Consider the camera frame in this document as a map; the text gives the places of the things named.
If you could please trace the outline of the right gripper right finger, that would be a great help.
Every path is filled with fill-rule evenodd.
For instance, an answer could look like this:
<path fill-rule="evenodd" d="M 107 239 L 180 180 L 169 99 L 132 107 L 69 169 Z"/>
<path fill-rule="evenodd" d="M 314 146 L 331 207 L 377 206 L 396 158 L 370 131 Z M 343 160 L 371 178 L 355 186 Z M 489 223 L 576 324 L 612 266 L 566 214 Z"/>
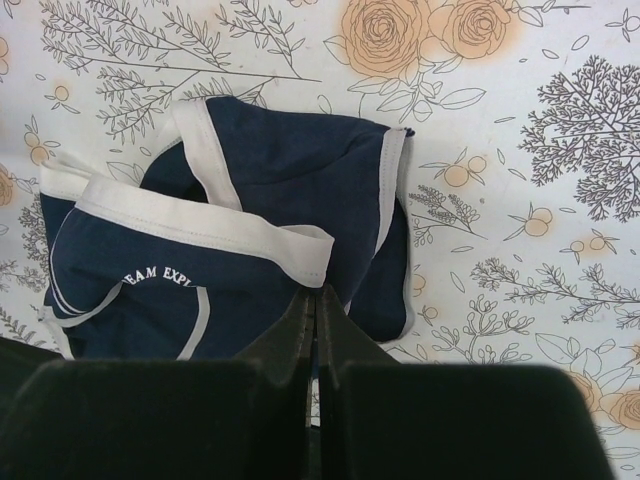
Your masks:
<path fill-rule="evenodd" d="M 403 364 L 317 297 L 326 479 L 609 479 L 570 377 L 540 365 Z"/>

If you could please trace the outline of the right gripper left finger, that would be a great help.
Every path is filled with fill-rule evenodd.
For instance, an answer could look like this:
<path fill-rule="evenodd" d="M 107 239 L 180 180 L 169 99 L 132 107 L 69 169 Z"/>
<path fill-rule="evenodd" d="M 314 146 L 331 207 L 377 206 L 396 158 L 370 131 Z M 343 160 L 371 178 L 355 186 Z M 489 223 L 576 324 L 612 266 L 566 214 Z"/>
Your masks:
<path fill-rule="evenodd" d="M 228 360 L 65 360 L 1 343 L 5 479 L 300 479 L 313 295 Z"/>

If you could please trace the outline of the navy white-trimmed underwear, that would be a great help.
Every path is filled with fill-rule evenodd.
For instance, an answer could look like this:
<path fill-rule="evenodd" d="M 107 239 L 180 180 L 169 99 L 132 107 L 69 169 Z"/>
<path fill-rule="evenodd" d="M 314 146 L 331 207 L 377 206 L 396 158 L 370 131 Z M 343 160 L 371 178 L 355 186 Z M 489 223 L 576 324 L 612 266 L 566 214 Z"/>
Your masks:
<path fill-rule="evenodd" d="M 216 97 L 174 106 L 138 181 L 46 161 L 39 321 L 67 359 L 229 358 L 300 288 L 330 286 L 373 341 L 399 339 L 412 322 L 400 194 L 412 137 Z"/>

